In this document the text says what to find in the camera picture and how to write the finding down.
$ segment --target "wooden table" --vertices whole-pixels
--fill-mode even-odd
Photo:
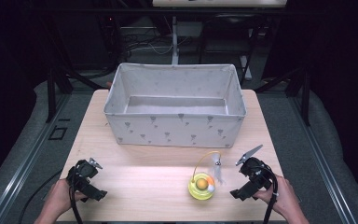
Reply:
[[[108,191],[99,202],[77,203],[84,221],[245,221],[262,220],[267,205],[252,198],[234,199],[229,193],[249,181],[235,162],[260,144],[254,154],[282,175],[269,130],[254,91],[243,91],[247,115],[232,148],[152,147],[118,145],[103,113],[108,91],[94,92],[72,150],[62,172],[79,160],[94,158],[103,167],[91,179],[97,189]],[[214,196],[199,201],[189,194],[187,184],[201,157],[213,150],[222,153],[223,185],[216,183]],[[208,172],[212,159],[204,159],[198,172]],[[69,210],[59,221],[75,220]],[[284,220],[272,212],[270,220]]]
[[[287,0],[153,0],[154,7],[285,7]]]

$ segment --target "person's right hand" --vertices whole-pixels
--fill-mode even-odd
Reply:
[[[288,223],[309,223],[298,204],[298,198],[289,180],[279,175],[276,175],[276,177],[278,181],[278,197],[277,202],[273,206],[274,211],[286,218]],[[272,187],[268,190],[256,192],[254,197],[269,203],[271,195]]]

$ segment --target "chair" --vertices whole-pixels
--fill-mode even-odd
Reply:
[[[208,19],[203,23],[200,34],[199,63],[202,63],[204,53],[238,54],[240,59],[242,58],[240,81],[242,85],[259,29],[264,23],[263,16],[247,14],[219,14]]]

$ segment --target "gray carpet floor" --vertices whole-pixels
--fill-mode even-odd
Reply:
[[[261,75],[268,52],[268,45],[261,44],[257,48],[250,67],[254,78],[252,81],[245,82],[243,89],[253,90],[263,84]],[[171,54],[171,51],[167,54],[158,54],[152,49],[136,50],[131,53],[128,62],[169,64]],[[180,48],[179,64],[194,64],[197,59],[194,44]],[[212,56],[206,59],[205,63],[238,62],[227,57]],[[105,82],[113,80],[113,77],[114,73],[94,78],[93,81],[104,86]],[[71,95],[62,95],[57,91],[57,99],[62,107],[50,124],[45,123],[48,117],[47,84],[42,83],[34,89],[37,93],[34,112],[0,169],[0,223],[17,222],[23,206],[36,189],[64,166],[92,95],[92,90],[81,82],[74,79],[71,82],[75,87]],[[318,158],[315,157],[314,147],[307,133],[311,131],[353,215],[353,219],[350,218],[350,222],[347,223],[358,223],[358,185],[342,160],[337,131],[323,104],[315,94],[311,94],[311,125],[304,127],[297,115],[297,99],[285,97],[282,93],[284,87],[285,84],[282,83],[269,92],[258,93],[257,96],[282,171],[294,186],[306,217],[310,223],[345,223],[332,199],[328,183],[322,175],[323,171],[317,165]],[[33,163],[28,164],[31,168],[30,172],[26,174],[23,182],[13,186],[13,176],[16,176],[19,167],[25,163],[24,160],[36,147],[40,148],[40,152],[34,155]],[[57,179],[57,176],[53,178],[31,200],[22,223],[33,223],[43,205],[44,196]],[[17,190],[8,200],[9,203],[2,206],[7,202],[3,196],[14,187]]]

